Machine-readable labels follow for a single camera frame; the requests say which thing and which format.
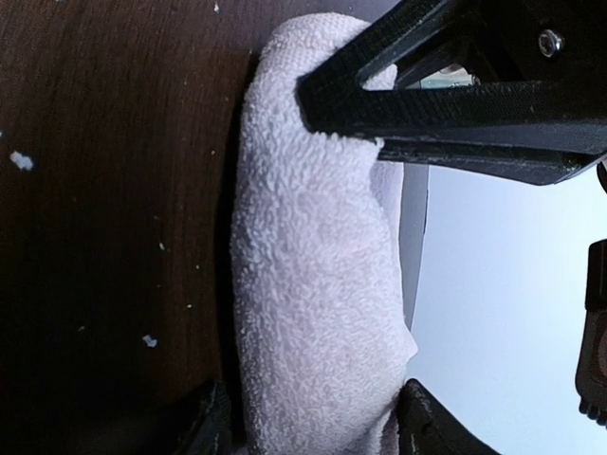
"clamp jaw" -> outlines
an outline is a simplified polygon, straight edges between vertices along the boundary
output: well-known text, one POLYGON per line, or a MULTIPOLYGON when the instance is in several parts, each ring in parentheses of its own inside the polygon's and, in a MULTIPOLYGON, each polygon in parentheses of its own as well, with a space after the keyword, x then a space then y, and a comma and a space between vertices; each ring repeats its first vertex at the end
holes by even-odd
POLYGON ((590 246, 586 284, 586 324, 576 387, 579 411, 607 426, 607 240, 590 246))
POLYGON ((383 138, 383 160, 559 183, 607 157, 601 18, 592 0, 403 0, 300 79, 303 121, 383 138), (391 64, 394 90, 363 88, 391 64), (409 89, 452 64, 480 84, 409 89))
POLYGON ((499 455, 414 379, 400 392, 396 418, 400 455, 499 455))

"metal screw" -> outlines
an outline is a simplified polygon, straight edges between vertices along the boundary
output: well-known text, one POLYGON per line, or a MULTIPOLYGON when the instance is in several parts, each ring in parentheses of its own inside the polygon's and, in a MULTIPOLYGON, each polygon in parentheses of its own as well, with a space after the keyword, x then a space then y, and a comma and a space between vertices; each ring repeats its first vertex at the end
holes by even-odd
POLYGON ((544 30, 538 38, 538 46, 542 55, 551 59, 559 54, 565 46, 565 39, 554 30, 544 30))

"folded towel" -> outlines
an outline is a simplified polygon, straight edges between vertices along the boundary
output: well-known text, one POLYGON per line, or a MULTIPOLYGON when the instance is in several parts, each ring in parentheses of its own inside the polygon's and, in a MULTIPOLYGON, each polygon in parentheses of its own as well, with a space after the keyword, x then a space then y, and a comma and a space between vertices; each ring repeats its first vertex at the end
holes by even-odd
MULTIPOLYGON (((338 14, 283 24, 246 96, 231 248, 253 455, 396 453, 389 419, 417 349, 395 253, 400 190, 371 188, 379 141, 308 133, 294 96, 366 26, 338 14)), ((390 68, 368 88, 394 79, 390 68)), ((376 166, 402 185, 396 165, 376 166)))

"white debris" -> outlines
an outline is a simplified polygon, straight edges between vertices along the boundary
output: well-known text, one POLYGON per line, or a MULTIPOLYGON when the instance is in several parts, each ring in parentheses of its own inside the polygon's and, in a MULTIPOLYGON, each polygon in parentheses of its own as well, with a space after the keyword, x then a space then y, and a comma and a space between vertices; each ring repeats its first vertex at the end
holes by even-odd
POLYGON ((21 155, 17 151, 10 154, 10 161, 15 163, 15 165, 22 171, 31 171, 34 169, 34 162, 31 160, 31 158, 29 156, 21 155))
POLYGON ((155 348, 158 345, 158 340, 153 339, 149 335, 146 335, 142 338, 143 342, 147 345, 148 348, 155 348))

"wood grain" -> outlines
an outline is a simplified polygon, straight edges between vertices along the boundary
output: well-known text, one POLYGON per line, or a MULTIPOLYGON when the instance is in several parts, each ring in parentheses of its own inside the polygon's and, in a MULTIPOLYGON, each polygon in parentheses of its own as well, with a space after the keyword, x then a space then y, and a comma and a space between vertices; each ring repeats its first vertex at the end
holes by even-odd
POLYGON ((54 453, 58 428, 210 378, 237 390, 228 239, 257 55, 290 17, 394 3, 0 0, 0 444, 22 443, 0 451, 54 453))

